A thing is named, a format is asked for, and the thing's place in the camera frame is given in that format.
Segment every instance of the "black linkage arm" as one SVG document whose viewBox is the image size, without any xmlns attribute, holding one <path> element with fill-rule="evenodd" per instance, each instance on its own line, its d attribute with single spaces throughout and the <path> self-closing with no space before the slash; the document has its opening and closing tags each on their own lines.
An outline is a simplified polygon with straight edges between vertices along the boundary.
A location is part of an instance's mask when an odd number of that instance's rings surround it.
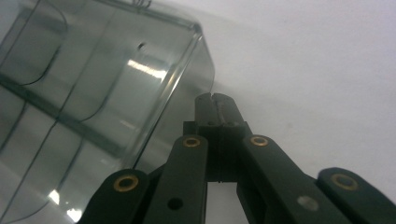
<svg viewBox="0 0 396 224">
<path fill-rule="evenodd" d="M 305 175 L 272 139 L 251 133 L 226 95 L 197 97 L 183 133 L 155 172 L 106 179 L 78 224 L 205 223 L 208 181 L 237 182 L 250 224 L 396 223 L 395 204 L 358 175 Z"/>
</svg>

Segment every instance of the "white surface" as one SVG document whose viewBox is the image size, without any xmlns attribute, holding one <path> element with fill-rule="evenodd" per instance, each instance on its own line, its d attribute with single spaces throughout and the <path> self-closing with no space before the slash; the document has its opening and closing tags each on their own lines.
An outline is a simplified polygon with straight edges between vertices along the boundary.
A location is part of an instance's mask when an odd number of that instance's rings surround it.
<svg viewBox="0 0 396 224">
<path fill-rule="evenodd" d="M 396 202 L 395 1 L 172 1 L 201 22 L 214 92 L 308 175 L 351 170 Z M 206 223 L 247 223 L 211 184 Z"/>
</svg>

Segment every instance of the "plastic container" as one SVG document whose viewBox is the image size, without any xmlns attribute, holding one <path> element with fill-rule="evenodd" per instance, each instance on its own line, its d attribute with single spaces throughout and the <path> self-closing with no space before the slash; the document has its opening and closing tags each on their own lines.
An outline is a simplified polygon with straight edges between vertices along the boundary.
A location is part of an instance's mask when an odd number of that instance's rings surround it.
<svg viewBox="0 0 396 224">
<path fill-rule="evenodd" d="M 78 221 L 108 175 L 166 161 L 213 83 L 199 24 L 160 4 L 3 0 L 0 15 L 1 224 Z"/>
</svg>

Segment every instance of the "transparent plastic box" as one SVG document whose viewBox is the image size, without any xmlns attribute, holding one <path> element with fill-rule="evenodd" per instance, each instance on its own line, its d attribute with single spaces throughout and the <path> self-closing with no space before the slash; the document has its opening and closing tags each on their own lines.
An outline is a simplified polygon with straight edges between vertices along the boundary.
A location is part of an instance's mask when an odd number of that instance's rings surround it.
<svg viewBox="0 0 396 224">
<path fill-rule="evenodd" d="M 166 162 L 214 68 L 150 1 L 0 2 L 0 223 L 74 223 L 110 174 Z"/>
</svg>

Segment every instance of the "screw hole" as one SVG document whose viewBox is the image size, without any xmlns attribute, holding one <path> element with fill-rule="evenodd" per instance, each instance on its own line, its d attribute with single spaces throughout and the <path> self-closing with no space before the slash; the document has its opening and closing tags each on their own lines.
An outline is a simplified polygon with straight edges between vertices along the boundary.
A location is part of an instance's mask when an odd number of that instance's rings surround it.
<svg viewBox="0 0 396 224">
<path fill-rule="evenodd" d="M 198 147 L 201 144 L 201 142 L 193 137 L 187 138 L 183 141 L 183 145 L 185 147 Z"/>
<path fill-rule="evenodd" d="M 179 198 L 173 198 L 169 200 L 168 207 L 172 210 L 178 210 L 183 206 L 183 201 Z"/>
<path fill-rule="evenodd" d="M 114 182 L 114 190 L 118 192 L 127 192 L 136 188 L 139 180 L 135 175 L 122 175 Z"/>
<path fill-rule="evenodd" d="M 359 184 L 356 180 L 343 174 L 332 175 L 332 182 L 341 189 L 346 190 L 356 190 L 359 187 Z"/>
<path fill-rule="evenodd" d="M 250 142 L 258 147 L 265 147 L 268 145 L 268 140 L 259 136 L 254 136 L 250 138 Z"/>
<path fill-rule="evenodd" d="M 142 49 L 144 49 L 145 46 L 146 46 L 146 43 L 145 43 L 145 42 L 142 42 L 142 43 L 140 43 L 140 44 L 137 46 L 137 49 L 138 49 L 138 50 L 142 50 Z"/>
<path fill-rule="evenodd" d="M 311 212 L 316 212 L 319 210 L 318 202 L 315 199 L 306 195 L 298 197 L 297 203 L 304 209 Z"/>
</svg>

